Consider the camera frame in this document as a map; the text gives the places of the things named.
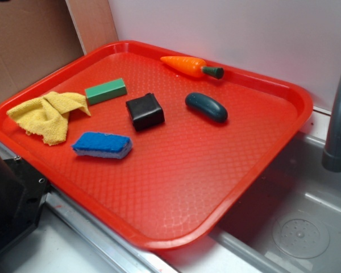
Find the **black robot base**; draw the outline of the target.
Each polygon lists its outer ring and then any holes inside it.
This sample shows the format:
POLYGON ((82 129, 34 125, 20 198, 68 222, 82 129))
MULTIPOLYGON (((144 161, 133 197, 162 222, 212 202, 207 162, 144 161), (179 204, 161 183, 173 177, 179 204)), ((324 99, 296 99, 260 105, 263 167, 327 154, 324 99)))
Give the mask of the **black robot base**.
POLYGON ((25 159, 0 157, 0 255, 39 224, 48 179, 25 159))

